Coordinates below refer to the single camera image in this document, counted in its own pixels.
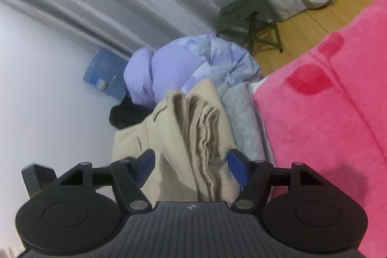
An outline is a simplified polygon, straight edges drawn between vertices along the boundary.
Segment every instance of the ribbed black plate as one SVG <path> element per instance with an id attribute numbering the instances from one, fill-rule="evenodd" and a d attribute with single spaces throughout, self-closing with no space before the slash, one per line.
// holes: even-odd
<path id="1" fill-rule="evenodd" d="M 21 257 L 50 256 L 28 250 Z M 319 256 L 289 248 L 269 236 L 255 217 L 234 213 L 225 202 L 160 202 L 149 214 L 129 217 L 119 234 L 100 248 L 66 257 L 363 258 L 356 250 Z"/>

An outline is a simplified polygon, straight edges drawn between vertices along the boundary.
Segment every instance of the blue container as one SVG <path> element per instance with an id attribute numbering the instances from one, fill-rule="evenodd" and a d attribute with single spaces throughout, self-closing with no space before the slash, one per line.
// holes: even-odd
<path id="1" fill-rule="evenodd" d="M 123 72 L 128 61 L 107 49 L 98 50 L 83 76 L 97 90 L 122 101 L 126 94 Z"/>

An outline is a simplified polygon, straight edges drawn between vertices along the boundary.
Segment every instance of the pink fleece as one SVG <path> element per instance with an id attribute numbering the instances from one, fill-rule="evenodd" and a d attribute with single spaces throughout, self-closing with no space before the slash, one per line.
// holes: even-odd
<path id="1" fill-rule="evenodd" d="M 302 161 L 367 212 L 359 247 L 387 257 L 387 0 L 271 74 L 254 99 L 278 167 Z"/>

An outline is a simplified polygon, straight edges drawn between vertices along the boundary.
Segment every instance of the logo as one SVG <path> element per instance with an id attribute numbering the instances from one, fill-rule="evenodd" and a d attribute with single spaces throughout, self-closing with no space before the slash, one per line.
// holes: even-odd
<path id="1" fill-rule="evenodd" d="M 197 208 L 197 206 L 195 206 L 193 203 L 191 203 L 191 205 L 187 207 L 187 209 L 189 209 L 191 211 L 195 210 L 196 208 Z"/>

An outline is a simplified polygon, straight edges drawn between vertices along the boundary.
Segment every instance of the beige folded cloth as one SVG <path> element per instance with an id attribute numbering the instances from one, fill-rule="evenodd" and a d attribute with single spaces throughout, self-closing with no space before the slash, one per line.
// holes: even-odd
<path id="1" fill-rule="evenodd" d="M 116 132 L 113 161 L 156 153 L 156 167 L 142 191 L 157 201 L 215 201 L 229 204 L 239 186 L 225 160 L 235 148 L 227 114 L 210 79 L 186 96 L 169 92 L 141 124 Z"/>

